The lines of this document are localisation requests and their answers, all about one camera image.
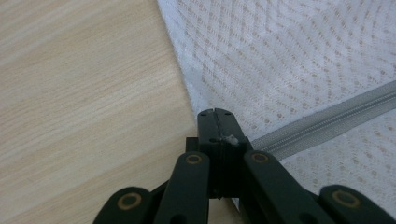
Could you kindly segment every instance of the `white cloth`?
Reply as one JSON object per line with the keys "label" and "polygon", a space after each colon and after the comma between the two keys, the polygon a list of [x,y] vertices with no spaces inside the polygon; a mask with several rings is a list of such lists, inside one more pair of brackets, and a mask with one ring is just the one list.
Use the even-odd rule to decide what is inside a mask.
{"label": "white cloth", "polygon": [[[159,0],[159,5],[193,112],[230,110],[250,140],[396,80],[395,1]],[[285,163],[290,170],[300,169],[291,161]],[[326,162],[339,165],[331,158]],[[305,182],[303,173],[295,174]],[[391,178],[393,188],[384,195],[394,202]],[[320,184],[339,178],[327,180]]]}

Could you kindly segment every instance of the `gray zipper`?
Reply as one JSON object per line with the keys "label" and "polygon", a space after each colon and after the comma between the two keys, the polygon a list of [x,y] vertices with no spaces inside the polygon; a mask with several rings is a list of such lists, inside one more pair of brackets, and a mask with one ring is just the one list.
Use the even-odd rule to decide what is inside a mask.
{"label": "gray zipper", "polygon": [[314,147],[396,108],[396,81],[295,121],[252,141],[279,160]]}

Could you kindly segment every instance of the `tabletop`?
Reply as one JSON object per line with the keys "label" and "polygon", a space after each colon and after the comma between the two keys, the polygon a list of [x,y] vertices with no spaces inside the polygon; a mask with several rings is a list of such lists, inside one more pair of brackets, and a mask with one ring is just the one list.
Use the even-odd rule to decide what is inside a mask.
{"label": "tabletop", "polygon": [[[92,223],[196,136],[157,2],[0,3],[0,223]],[[241,223],[229,200],[209,223]]]}

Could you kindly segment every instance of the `mesh laundry bag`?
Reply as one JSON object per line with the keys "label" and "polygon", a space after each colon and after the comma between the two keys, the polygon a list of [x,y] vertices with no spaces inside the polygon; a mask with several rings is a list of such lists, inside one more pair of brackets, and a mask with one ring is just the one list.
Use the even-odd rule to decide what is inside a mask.
{"label": "mesh laundry bag", "polygon": [[195,114],[232,111],[305,188],[396,217],[396,2],[160,0]]}

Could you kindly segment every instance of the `zipper tape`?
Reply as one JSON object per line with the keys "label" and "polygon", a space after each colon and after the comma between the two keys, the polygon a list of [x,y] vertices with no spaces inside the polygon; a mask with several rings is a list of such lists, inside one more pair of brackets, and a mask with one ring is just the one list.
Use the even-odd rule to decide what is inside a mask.
{"label": "zipper tape", "polygon": [[396,108],[396,81],[299,119],[252,141],[278,160],[317,146]]}

